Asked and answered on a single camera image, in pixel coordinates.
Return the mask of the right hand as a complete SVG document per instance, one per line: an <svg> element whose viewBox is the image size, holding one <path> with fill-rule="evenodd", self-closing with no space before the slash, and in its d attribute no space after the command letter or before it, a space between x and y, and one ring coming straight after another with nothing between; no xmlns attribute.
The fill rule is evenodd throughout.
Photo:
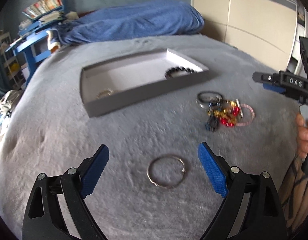
<svg viewBox="0 0 308 240"><path fill-rule="evenodd" d="M308 155L308 122L307 127L304 126L305 120L300 113L296 115L297 124L297 154L301 159L305 159Z"/></svg>

